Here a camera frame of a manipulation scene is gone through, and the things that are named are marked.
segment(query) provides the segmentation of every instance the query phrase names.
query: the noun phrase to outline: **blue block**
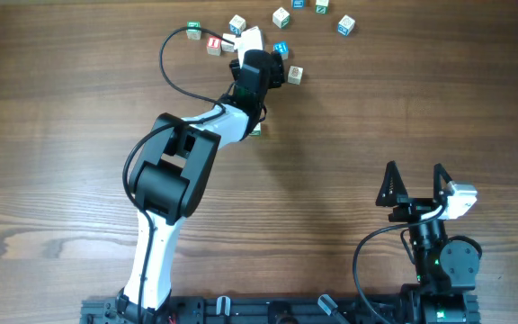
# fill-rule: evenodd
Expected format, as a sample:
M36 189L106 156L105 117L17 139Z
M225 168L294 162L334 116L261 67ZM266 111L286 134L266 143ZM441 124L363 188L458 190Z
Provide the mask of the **blue block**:
M280 52L281 54L289 52L289 48L287 47L287 42L282 41L280 43L276 43L273 45L273 48Z
M305 8L305 0L291 0L293 8Z
M235 27L234 25L230 24L229 25L229 29L231 30L231 32L233 32L235 35L239 35L241 33L241 31Z
M344 28L342 25L339 25L339 28L337 28L337 31L342 33L345 36L347 36L347 34L349 33L349 30Z

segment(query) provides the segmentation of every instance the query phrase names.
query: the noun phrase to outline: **wood grain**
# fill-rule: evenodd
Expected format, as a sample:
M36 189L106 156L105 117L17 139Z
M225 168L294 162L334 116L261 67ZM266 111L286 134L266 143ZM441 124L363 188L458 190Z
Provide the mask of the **wood grain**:
M0 5L1 323L74 323L81 300L126 283L137 220L124 158L158 114L209 109L164 83L160 42L193 20L227 32L233 14L267 49L287 41L303 81L267 95L261 138L218 154L174 293L355 293L354 248L387 225L374 206L385 164L427 196L441 162L479 190L447 229L485 249L483 322L518 323L518 1L333 0L329 15L292 11L286 30L271 22L280 1L101 2ZM346 38L344 14L358 24ZM219 96L235 55L204 48L180 36L165 64ZM397 233L363 250L361 276L370 293L413 282Z

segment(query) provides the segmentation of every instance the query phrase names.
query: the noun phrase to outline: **block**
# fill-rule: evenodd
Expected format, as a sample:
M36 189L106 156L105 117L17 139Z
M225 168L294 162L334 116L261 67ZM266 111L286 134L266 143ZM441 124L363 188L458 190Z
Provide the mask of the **block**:
M228 41L233 41L235 43L236 36L233 34L223 34L223 38ZM224 51L234 52L235 51L235 44L229 44L226 41L221 41L221 49Z
M257 123L257 126L251 130L251 133L249 133L251 136L260 136L261 135L261 123Z
M235 35L240 35L242 31L245 30L246 22L239 15L233 16L233 19L229 22L229 30L233 32Z
M303 77L303 67L294 67L291 66L289 68L289 75L287 76L287 82L299 85L301 83L301 77Z
M199 22L188 22L187 27L201 27L201 24ZM201 39L201 31L187 30L187 38L198 41Z
M259 27L255 26L241 33L237 39L237 58L239 64L243 66L245 53L248 50L263 50L263 36Z
M217 37L209 37L209 40L207 40L207 52L211 55L221 55L221 40Z
M282 59L289 58L289 47L287 47L287 42L282 41L273 45L273 50L277 50L279 54L281 54Z
M291 0L291 5L293 9L305 8L305 3L307 0Z
M283 9L283 7L277 9L276 12L273 13L273 22L279 28L285 27L291 19L291 15L287 12L287 10Z
M329 12L329 0L317 0L315 2L316 14L327 14Z
M353 30L355 27L355 20L348 15L345 15L343 19L339 22L339 26L337 27L337 31L344 36L349 35L349 32Z

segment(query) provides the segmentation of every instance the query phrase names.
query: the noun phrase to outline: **wooden table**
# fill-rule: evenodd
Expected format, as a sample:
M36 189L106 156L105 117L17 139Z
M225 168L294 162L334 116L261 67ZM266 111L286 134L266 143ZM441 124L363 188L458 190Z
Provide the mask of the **wooden table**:
M479 190L447 231L485 249L483 322L518 323L518 1L331 0L328 15L291 11L285 30L272 13L287 1L79 3L0 6L0 322L76 323L81 300L127 282L137 218L123 161L158 114L210 108L164 82L160 43L188 21L228 32L239 14L268 50L287 41L303 80L269 92L260 138L219 152L174 294L355 293L355 246L388 225L374 205L385 165L425 197L441 162ZM349 37L335 30L344 14ZM218 97L236 55L208 55L206 38L179 35L165 64ZM368 293L415 280L396 232L365 247L360 271Z

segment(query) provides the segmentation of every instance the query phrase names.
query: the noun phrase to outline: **small cube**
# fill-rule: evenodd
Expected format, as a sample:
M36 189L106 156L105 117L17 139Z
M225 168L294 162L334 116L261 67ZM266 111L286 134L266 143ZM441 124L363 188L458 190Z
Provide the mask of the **small cube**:
M235 38L236 36L233 34L223 34L223 38L228 41L233 41L233 44L229 44L226 41L221 41L221 49L224 51L234 52L235 51Z
M317 0L315 2L315 13L327 14L329 12L329 0Z
M188 22L187 27L201 27L201 24L199 22ZM201 31L187 30L187 38L198 41L201 39Z
M285 27L291 18L291 15L287 12L287 10L283 9L283 7L277 9L275 13L273 13L273 22L279 28Z
M261 136L261 123L257 123L257 126L251 130L251 133L249 134L251 136Z
M217 37L209 37L209 40L207 40L207 52L211 55L221 55L221 40Z
M273 50L277 50L279 54L281 54L282 59L289 58L289 48L287 47L287 42L282 41L273 45Z
M344 36L347 36L349 35L349 32L353 30L353 27L355 27L355 20L348 15L345 15L345 17L343 17L343 19L339 22L337 31L342 33Z
M245 30L246 22L239 15L233 16L233 19L229 22L229 30L233 32L235 35L240 35L242 31Z
M303 77L303 67L294 67L291 66L289 68L289 75L287 76L287 82L299 85L301 83L301 77Z
M293 9L296 8L305 8L305 2L307 0L291 0L291 4L293 5Z

